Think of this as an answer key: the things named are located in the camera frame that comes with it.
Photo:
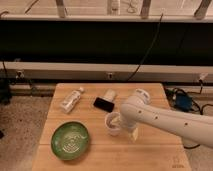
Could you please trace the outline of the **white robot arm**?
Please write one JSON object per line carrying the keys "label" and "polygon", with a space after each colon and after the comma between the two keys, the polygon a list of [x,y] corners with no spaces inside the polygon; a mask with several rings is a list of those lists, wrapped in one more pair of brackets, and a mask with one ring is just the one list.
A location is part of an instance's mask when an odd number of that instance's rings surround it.
{"label": "white robot arm", "polygon": [[150,95],[143,89],[136,89],[120,105],[120,120],[128,131],[145,123],[213,148],[213,117],[151,106]]}

